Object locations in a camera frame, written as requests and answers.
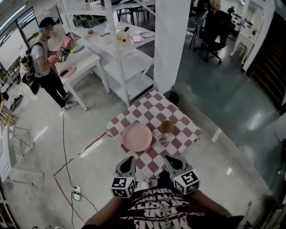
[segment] pink bowl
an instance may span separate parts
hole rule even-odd
[[[128,125],[122,133],[124,146],[133,152],[147,149],[152,142],[152,132],[148,126],[140,123]]]

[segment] pink plate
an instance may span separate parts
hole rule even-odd
[[[61,73],[67,69],[70,69],[66,74],[64,74],[63,76],[61,76]],[[62,69],[62,71],[59,73],[59,77],[61,78],[67,78],[69,77],[76,69],[76,66],[74,64],[66,66],[65,68]]]
[[[151,144],[152,132],[146,125],[132,123],[124,129],[122,141],[130,151],[140,152],[147,149]]]

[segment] checkered tablecloth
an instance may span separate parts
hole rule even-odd
[[[167,134],[170,140],[167,147],[156,143],[156,138],[162,134],[160,125],[164,120],[170,120],[175,125],[173,133]],[[135,153],[123,145],[122,132],[129,124],[136,122],[147,125],[152,131],[153,138],[150,148]],[[116,140],[124,152],[135,157],[137,169],[147,178],[155,178],[165,169],[166,155],[181,155],[188,146],[199,139],[200,134],[201,130],[192,120],[157,91],[150,92],[107,123],[108,137]]]

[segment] electrical outlet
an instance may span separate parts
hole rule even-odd
[[[75,190],[74,190],[74,193],[73,193],[73,198],[76,200],[76,201],[80,201],[81,199],[81,196],[78,193],[81,193],[80,192],[80,187],[79,186],[75,186]]]

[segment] white pillar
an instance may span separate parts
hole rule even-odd
[[[165,93],[175,84],[191,0],[156,0],[154,88]]]

